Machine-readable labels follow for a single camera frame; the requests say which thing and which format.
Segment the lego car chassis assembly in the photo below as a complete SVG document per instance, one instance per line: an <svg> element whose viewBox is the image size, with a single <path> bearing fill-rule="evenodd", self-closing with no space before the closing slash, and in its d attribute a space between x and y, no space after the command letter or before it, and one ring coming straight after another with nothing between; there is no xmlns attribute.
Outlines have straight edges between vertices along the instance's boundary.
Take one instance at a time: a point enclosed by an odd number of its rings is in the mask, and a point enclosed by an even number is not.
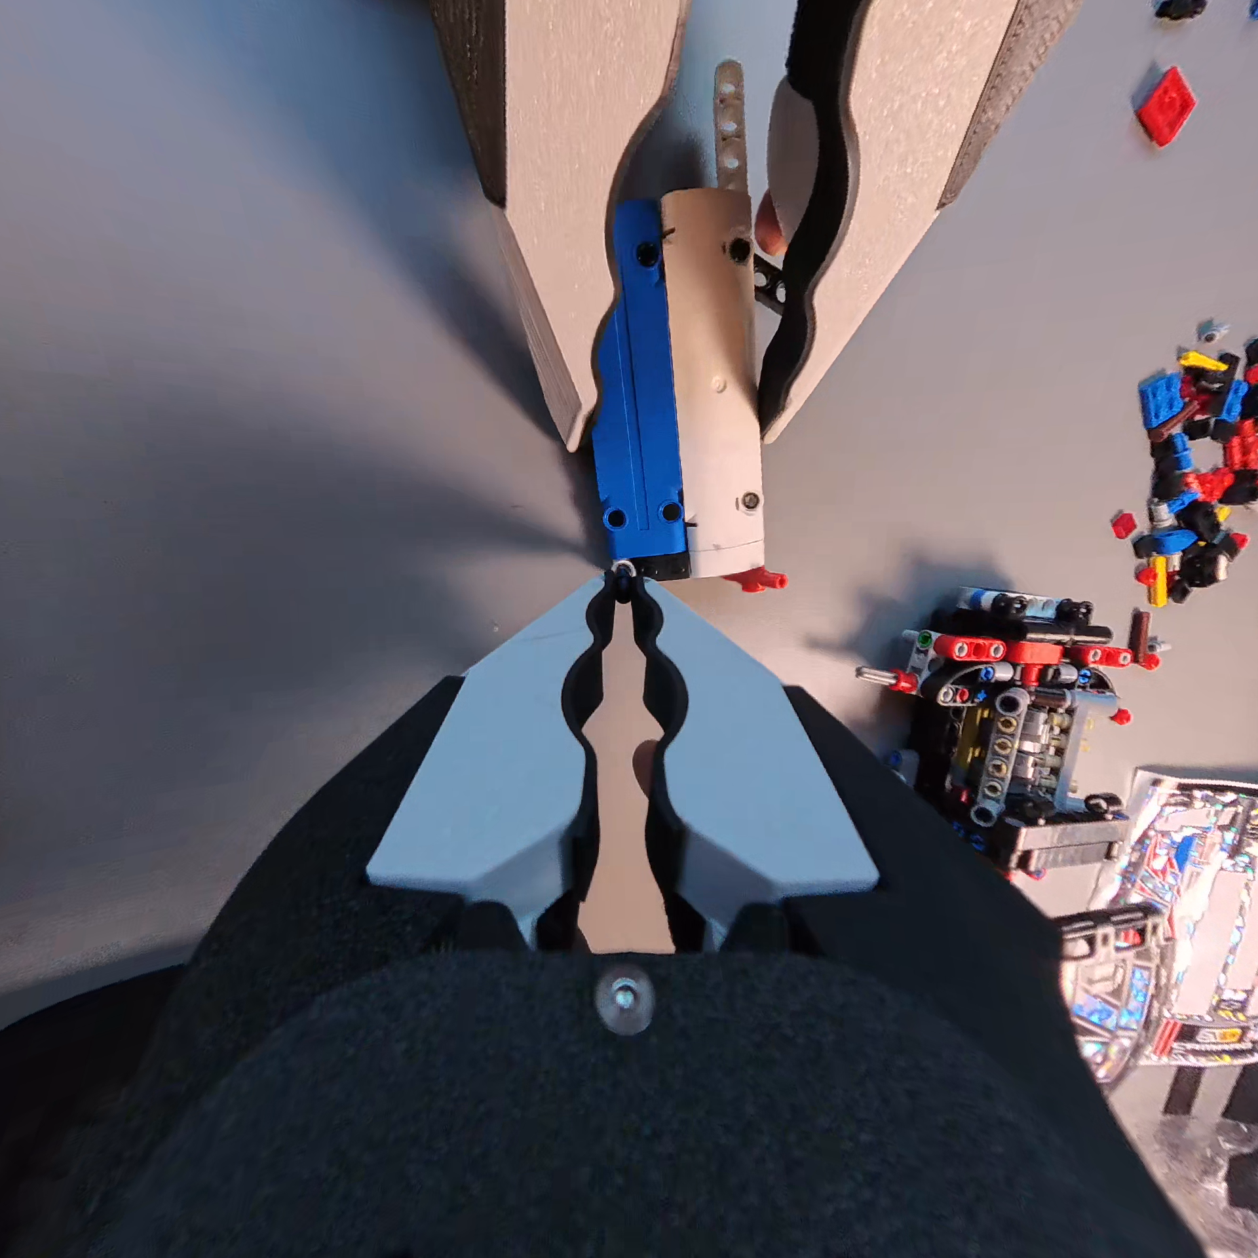
<svg viewBox="0 0 1258 1258"><path fill-rule="evenodd" d="M914 702L891 768L1007 878L1116 857L1125 800L1081 774L1092 737L1131 720L1111 679L1140 668L1128 634L1092 602L962 587L902 640L903 665L855 670Z"/></svg>

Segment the person's left hand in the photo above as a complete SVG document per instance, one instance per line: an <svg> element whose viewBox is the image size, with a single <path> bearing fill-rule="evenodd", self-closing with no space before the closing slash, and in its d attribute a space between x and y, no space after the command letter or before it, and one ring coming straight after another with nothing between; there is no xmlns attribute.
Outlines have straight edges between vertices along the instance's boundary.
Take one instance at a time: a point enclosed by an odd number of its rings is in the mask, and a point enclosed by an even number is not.
<svg viewBox="0 0 1258 1258"><path fill-rule="evenodd" d="M755 235L761 253L783 258L807 210L819 159L813 105L785 76L773 99L765 141L767 186Z"/></svg>

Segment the pile of mixed lego pieces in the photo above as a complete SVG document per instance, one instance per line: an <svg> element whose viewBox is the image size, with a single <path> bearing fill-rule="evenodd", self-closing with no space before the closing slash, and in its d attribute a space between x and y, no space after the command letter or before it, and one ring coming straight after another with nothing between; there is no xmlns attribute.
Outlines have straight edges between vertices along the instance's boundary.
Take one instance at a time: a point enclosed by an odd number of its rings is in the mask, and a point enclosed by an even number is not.
<svg viewBox="0 0 1258 1258"><path fill-rule="evenodd" d="M1228 351L1230 333L1200 322L1174 366L1137 388L1152 467L1126 542L1150 608L1219 586L1255 536L1257 343Z"/></svg>

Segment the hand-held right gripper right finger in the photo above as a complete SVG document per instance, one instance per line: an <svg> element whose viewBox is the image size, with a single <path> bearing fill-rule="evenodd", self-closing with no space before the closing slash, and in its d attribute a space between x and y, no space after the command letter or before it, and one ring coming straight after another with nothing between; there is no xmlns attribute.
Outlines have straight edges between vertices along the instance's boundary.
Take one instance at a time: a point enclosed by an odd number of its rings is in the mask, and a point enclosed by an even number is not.
<svg viewBox="0 0 1258 1258"><path fill-rule="evenodd" d="M659 726L647 855L677 950L719 950L747 906L872 891L879 873L779 679L664 584L634 583Z"/></svg>

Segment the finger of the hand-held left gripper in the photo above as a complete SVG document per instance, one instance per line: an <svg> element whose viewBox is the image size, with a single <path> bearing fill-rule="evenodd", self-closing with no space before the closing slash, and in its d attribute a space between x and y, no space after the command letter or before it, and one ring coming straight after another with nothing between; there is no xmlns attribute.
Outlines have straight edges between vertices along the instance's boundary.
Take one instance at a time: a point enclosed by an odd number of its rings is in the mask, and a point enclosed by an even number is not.
<svg viewBox="0 0 1258 1258"><path fill-rule="evenodd" d="M580 448L617 300L610 214L676 81L688 2L506 2L500 246L548 413Z"/></svg>
<svg viewBox="0 0 1258 1258"><path fill-rule="evenodd" d="M783 306L759 372L771 443L932 226L1016 3L797 3L785 76L819 159L780 259Z"/></svg>

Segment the clear plastic bag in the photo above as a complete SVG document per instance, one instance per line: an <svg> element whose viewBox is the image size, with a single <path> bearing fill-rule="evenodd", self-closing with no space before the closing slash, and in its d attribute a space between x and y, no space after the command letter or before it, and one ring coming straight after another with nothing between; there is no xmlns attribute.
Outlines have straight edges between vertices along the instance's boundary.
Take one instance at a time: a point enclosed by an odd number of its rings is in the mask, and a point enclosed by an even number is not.
<svg viewBox="0 0 1258 1258"><path fill-rule="evenodd" d="M1206 1255L1257 1255L1257 1066L1144 1065L1111 1107Z"/></svg>

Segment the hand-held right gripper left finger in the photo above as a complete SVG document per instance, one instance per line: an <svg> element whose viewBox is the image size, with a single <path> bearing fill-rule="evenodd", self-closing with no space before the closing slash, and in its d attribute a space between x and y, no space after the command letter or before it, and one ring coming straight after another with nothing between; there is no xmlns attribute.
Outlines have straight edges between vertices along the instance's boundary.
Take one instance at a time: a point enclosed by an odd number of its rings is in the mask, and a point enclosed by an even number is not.
<svg viewBox="0 0 1258 1258"><path fill-rule="evenodd" d="M616 593L598 577L469 668L367 864L375 887L493 902L536 950L572 944L599 854L596 759Z"/></svg>

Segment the red square lego plate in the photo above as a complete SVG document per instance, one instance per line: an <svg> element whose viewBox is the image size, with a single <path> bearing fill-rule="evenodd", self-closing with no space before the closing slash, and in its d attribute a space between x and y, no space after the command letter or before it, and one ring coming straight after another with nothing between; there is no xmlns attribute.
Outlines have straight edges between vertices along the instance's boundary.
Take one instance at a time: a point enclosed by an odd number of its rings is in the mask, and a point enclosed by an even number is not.
<svg viewBox="0 0 1258 1258"><path fill-rule="evenodd" d="M1134 96L1134 117L1146 139L1168 148L1198 108L1198 96L1179 66L1153 65Z"/></svg>

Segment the blue and white lego assembly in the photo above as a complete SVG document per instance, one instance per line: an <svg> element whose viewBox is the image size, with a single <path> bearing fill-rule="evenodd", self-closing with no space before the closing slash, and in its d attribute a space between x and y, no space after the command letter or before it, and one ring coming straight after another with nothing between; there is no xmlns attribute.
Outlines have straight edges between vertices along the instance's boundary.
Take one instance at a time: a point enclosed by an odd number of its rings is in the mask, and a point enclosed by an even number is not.
<svg viewBox="0 0 1258 1258"><path fill-rule="evenodd" d="M753 361L756 252L744 72L714 72L717 184L629 199L611 241L620 295L598 349L592 455L613 562L643 577L785 589L765 566Z"/></svg>

